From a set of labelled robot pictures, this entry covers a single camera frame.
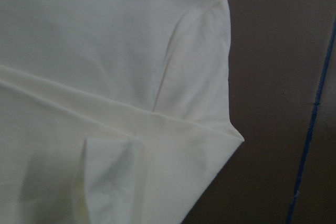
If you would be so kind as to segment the cream long sleeve cat shirt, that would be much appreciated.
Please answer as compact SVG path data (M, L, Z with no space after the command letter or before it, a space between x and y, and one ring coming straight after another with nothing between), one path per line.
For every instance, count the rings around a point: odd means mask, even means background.
M181 223L243 142L227 0L1 0L1 223Z

